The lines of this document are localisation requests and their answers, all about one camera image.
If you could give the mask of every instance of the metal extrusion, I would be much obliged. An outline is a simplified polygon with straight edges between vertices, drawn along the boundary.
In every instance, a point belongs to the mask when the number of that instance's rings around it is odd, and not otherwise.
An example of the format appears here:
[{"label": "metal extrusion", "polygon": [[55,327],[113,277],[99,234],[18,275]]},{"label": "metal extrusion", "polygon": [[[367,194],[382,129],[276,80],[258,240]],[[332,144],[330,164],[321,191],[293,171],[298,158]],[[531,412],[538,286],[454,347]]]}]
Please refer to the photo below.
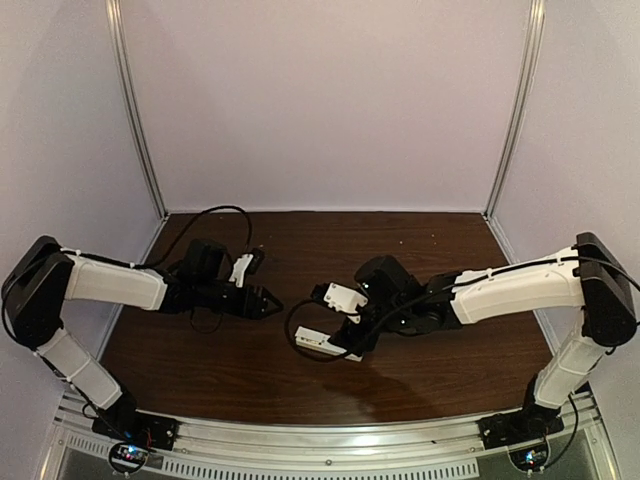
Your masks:
[{"label": "metal extrusion", "polygon": [[524,115],[527,100],[533,79],[538,65],[538,57],[540,56],[540,46],[542,45],[542,34],[544,31],[545,21],[545,0],[532,0],[531,10],[529,13],[529,24],[524,45],[524,53],[522,56],[522,66],[520,67],[520,78],[516,90],[516,98],[511,112],[507,137],[502,149],[498,171],[493,182],[487,208],[484,212],[488,219],[493,218],[500,200],[500,195],[504,189],[504,184],[511,166],[511,161],[515,153],[518,137],[524,123]]},{"label": "metal extrusion", "polygon": [[138,110],[138,102],[136,100],[135,90],[133,88],[133,77],[131,75],[131,67],[127,55],[127,46],[124,36],[124,26],[122,23],[122,13],[120,9],[120,0],[106,0],[107,18],[109,20],[109,30],[111,31],[111,40],[113,42],[113,51],[116,59],[116,66],[120,77],[120,85],[122,86],[122,96],[125,104],[129,126],[133,142],[138,154],[138,160],[142,167],[145,183],[149,189],[149,195],[153,207],[158,218],[163,219],[167,216],[167,209],[162,199],[162,193],[158,186],[151,156],[149,155],[149,147],[142,128],[142,120],[140,111]]}]

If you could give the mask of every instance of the black cable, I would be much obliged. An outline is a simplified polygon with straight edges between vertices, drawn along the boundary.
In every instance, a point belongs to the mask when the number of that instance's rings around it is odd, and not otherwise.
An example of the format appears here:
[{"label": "black cable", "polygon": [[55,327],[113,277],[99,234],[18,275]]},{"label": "black cable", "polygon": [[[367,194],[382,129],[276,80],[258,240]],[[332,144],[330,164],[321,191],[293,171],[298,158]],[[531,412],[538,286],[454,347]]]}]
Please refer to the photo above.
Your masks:
[{"label": "black cable", "polygon": [[[130,445],[132,445],[132,444],[129,443],[129,442],[116,443],[115,445],[113,445],[111,447],[111,449],[109,450],[109,455],[107,455],[107,462],[109,462],[109,466],[111,468],[113,468],[113,470],[116,471],[117,473],[121,473],[121,474],[123,474],[125,476],[127,476],[127,474],[128,475],[133,475],[134,473],[139,472],[142,469],[142,467],[144,467],[147,464],[147,460],[149,458],[149,454],[147,453],[147,456],[144,459],[144,463],[136,465],[135,468],[129,468],[129,469],[124,469],[120,465],[118,465],[117,463],[114,463],[111,460],[112,452],[118,450],[120,447],[129,447]],[[139,448],[140,450],[144,450],[144,451],[148,452],[148,449],[146,449],[146,448],[140,448],[138,446],[136,446],[136,448]]]},{"label": "black cable", "polygon": [[[616,270],[618,273],[620,273],[622,276],[624,276],[637,290],[638,292],[640,292],[640,283],[638,283],[636,280],[634,280],[622,267],[619,267],[618,265],[615,265],[611,262],[608,262],[606,260],[601,260],[598,258],[592,258],[592,257],[585,257],[585,256],[581,256],[581,255],[576,255],[576,256],[570,256],[570,257],[563,257],[563,258],[545,258],[545,259],[541,259],[541,260],[533,260],[531,262],[525,262],[525,263],[520,263],[520,264],[516,264],[516,265],[509,265],[507,267],[503,267],[497,270],[494,270],[491,272],[491,277],[495,277],[496,275],[500,275],[500,274],[504,274],[504,273],[508,273],[508,272],[513,272],[516,270],[520,270],[523,268],[528,268],[528,267],[533,267],[533,266],[537,266],[537,265],[549,265],[549,264],[553,264],[553,263],[559,263],[559,262],[568,262],[568,261],[589,261],[589,262],[596,262],[599,263],[601,265],[604,265],[606,267],[610,267],[614,270]],[[373,329],[364,336],[364,338],[354,347],[352,347],[351,349],[348,349],[346,351],[344,351],[343,353],[341,353],[340,355],[336,355],[336,356],[328,356],[328,357],[318,357],[316,355],[312,355],[310,353],[308,353],[307,351],[301,349],[298,344],[296,343],[295,340],[295,335],[292,335],[291,333],[291,322],[293,320],[293,315],[303,306],[309,304],[309,303],[315,303],[313,300],[311,299],[306,299],[306,300],[302,300],[300,302],[298,302],[296,305],[294,305],[294,307],[289,311],[289,313],[287,314],[287,317],[285,319],[284,322],[284,331],[285,331],[285,337],[287,339],[287,342],[289,343],[289,345],[291,346],[291,348],[293,348],[296,353],[298,353],[299,355],[308,358],[310,360],[314,360],[317,362],[321,362],[321,363],[331,363],[334,361],[338,361],[341,360],[343,358],[348,357],[349,355],[354,354],[355,352],[358,352],[361,348],[363,348],[366,345],[366,342],[373,337],[373,335],[377,334],[382,327],[384,326],[384,324],[386,323],[386,321],[392,316],[395,315],[397,313],[402,312],[402,310],[405,310],[407,308],[411,308],[412,306],[416,305],[417,303],[423,302],[425,300],[428,300],[429,298],[435,296],[435,295],[439,295],[441,293],[444,293],[447,290],[452,290],[453,288],[459,288],[459,287],[467,287],[469,285],[473,285],[474,283],[478,283],[481,282],[483,280],[486,280],[490,277],[489,274],[484,274],[484,275],[480,275],[476,278],[473,278],[471,280],[467,280],[466,282],[461,282],[461,283],[456,283],[453,285],[449,285],[445,288],[442,288],[441,290],[438,290],[436,292],[427,292],[424,295],[421,295],[419,297],[414,298],[413,300],[410,300],[409,302],[406,302],[403,305],[400,305],[399,307],[391,310],[390,312],[388,312],[386,315],[384,315],[373,327]],[[404,336],[414,336],[412,334],[404,334]]]},{"label": "black cable", "polygon": [[593,257],[585,257],[582,255],[577,255],[575,257],[566,257],[566,258],[561,258],[561,261],[569,261],[569,260],[582,260],[583,262],[595,262],[595,263],[599,263],[600,265],[603,265],[605,267],[609,267],[613,270],[615,270],[616,272],[618,272],[620,275],[622,275],[624,278],[626,278],[629,283],[631,285],[633,285],[633,287],[640,292],[640,283],[638,283],[638,281],[636,281],[635,279],[633,279],[633,277],[631,277],[631,275],[629,275],[626,270],[618,265],[616,265],[615,263],[611,263],[608,262],[606,260],[601,260],[599,258],[593,258]]},{"label": "black cable", "polygon": [[424,295],[420,295],[419,297],[416,297],[413,300],[410,300],[410,301],[404,303],[403,305],[400,305],[399,307],[394,308],[393,310],[387,312],[385,315],[382,316],[382,318],[380,320],[378,320],[376,322],[374,327],[369,331],[369,333],[367,333],[362,338],[362,340],[360,342],[358,342],[355,346],[353,346],[353,347],[351,347],[349,349],[346,349],[340,355],[327,356],[327,357],[318,357],[317,355],[312,355],[312,354],[308,353],[307,351],[303,350],[296,343],[295,334],[291,333],[291,321],[293,320],[293,316],[295,315],[295,313],[300,308],[302,308],[305,305],[308,305],[309,303],[315,303],[315,301],[311,300],[311,299],[302,300],[302,301],[298,302],[296,305],[294,305],[294,307],[291,310],[289,310],[289,313],[287,314],[287,318],[284,321],[285,338],[287,339],[287,342],[289,343],[291,348],[293,348],[293,350],[296,353],[298,353],[299,355],[301,355],[301,356],[303,356],[305,358],[308,358],[310,360],[314,360],[314,361],[320,362],[320,363],[336,362],[338,360],[341,360],[343,358],[348,357],[349,355],[352,355],[352,354],[354,354],[356,352],[359,352],[374,335],[378,334],[380,332],[380,330],[382,330],[382,328],[384,327],[384,324],[393,315],[396,315],[396,314],[402,312],[403,310],[406,310],[407,308],[411,308],[412,306],[414,306],[414,305],[416,305],[416,304],[418,304],[420,302],[424,302],[425,300],[428,300],[431,297],[434,297],[434,296],[439,295],[439,294],[441,294],[443,292],[451,290],[454,287],[455,287],[455,285],[448,285],[447,287],[444,287],[444,288],[442,288],[442,289],[440,289],[440,290],[438,290],[436,292],[425,293]]},{"label": "black cable", "polygon": [[89,398],[89,395],[87,395],[86,393],[84,393],[82,390],[80,390],[77,386],[71,384],[73,386],[73,390],[75,390],[76,392],[78,392],[78,394],[80,394],[80,396],[82,398],[84,398],[84,401],[87,402],[87,405],[90,405],[91,408],[93,409],[93,411],[95,412],[95,414],[98,416],[98,418],[100,419],[100,421],[102,423],[104,423],[107,428],[111,431],[113,431],[116,435],[118,435],[120,437],[121,440],[125,441],[125,442],[129,442],[130,444],[134,444],[133,440],[131,440],[130,438],[127,437],[126,434],[124,434],[123,432],[121,432],[119,429],[117,429],[116,427],[113,426],[113,424],[107,420],[107,417],[100,411],[100,408],[93,402],[93,400],[91,400]]},{"label": "black cable", "polygon": [[134,268],[136,268],[136,269],[155,268],[155,267],[161,265],[167,258],[169,258],[169,255],[171,255],[171,252],[176,247],[178,242],[182,239],[182,237],[184,237],[185,233],[187,233],[187,231],[191,228],[191,226],[194,223],[196,223],[196,221],[198,221],[204,215],[207,215],[207,214],[213,213],[213,212],[217,212],[217,211],[220,211],[220,210],[234,210],[234,211],[239,212],[240,214],[242,214],[242,216],[244,217],[245,221],[247,222],[247,239],[246,239],[243,251],[244,252],[248,252],[249,251],[249,246],[251,245],[251,238],[253,237],[253,222],[251,221],[251,217],[249,216],[249,214],[244,209],[242,209],[242,208],[240,208],[240,207],[238,207],[236,205],[219,205],[217,207],[211,207],[211,208],[207,208],[206,210],[202,210],[200,213],[196,214],[191,220],[189,220],[187,222],[187,224],[182,228],[180,233],[178,233],[176,238],[174,238],[173,242],[171,242],[171,245],[169,245],[169,248],[167,248],[167,250],[164,252],[164,254],[158,260],[155,260],[155,261],[150,262],[150,263],[144,263],[144,264],[136,265]]},{"label": "black cable", "polygon": [[[91,407],[96,415],[93,415],[93,416],[92,415],[88,415],[87,414],[87,407]],[[96,409],[94,408],[94,406],[91,403],[85,403],[84,404],[84,406],[82,407],[82,416],[84,418],[88,418],[89,420],[97,420],[98,418],[100,418],[100,417],[98,417]]]},{"label": "black cable", "polygon": [[553,467],[556,463],[560,461],[563,455],[567,453],[567,450],[569,450],[569,447],[575,440],[576,435],[578,433],[578,424],[580,423],[580,414],[578,413],[578,407],[576,407],[576,403],[573,401],[573,398],[571,398],[571,395],[569,395],[569,402],[571,402],[571,406],[573,407],[573,413],[575,414],[575,417],[576,417],[576,423],[573,426],[573,431],[571,432],[571,437],[569,437],[569,441],[564,446],[564,448],[560,451],[560,453],[556,456],[556,458],[554,458],[553,460],[551,460],[551,462],[549,462],[544,466],[545,470],[548,470],[549,468]]},{"label": "black cable", "polygon": [[191,325],[191,328],[192,328],[195,332],[200,333],[200,334],[202,334],[202,335],[210,335],[210,334],[212,334],[212,333],[214,333],[214,332],[217,332],[217,331],[218,331],[218,329],[220,328],[220,326],[222,325],[222,318],[223,318],[223,314],[221,313],[221,314],[220,314],[220,316],[218,316],[218,322],[217,322],[217,323],[215,324],[215,326],[214,326],[212,329],[210,329],[210,330],[201,330],[199,327],[196,327],[196,326],[195,326],[195,324],[193,323],[193,317],[194,317],[194,315],[193,315],[193,314],[191,314],[191,315],[189,316],[189,324]]}]

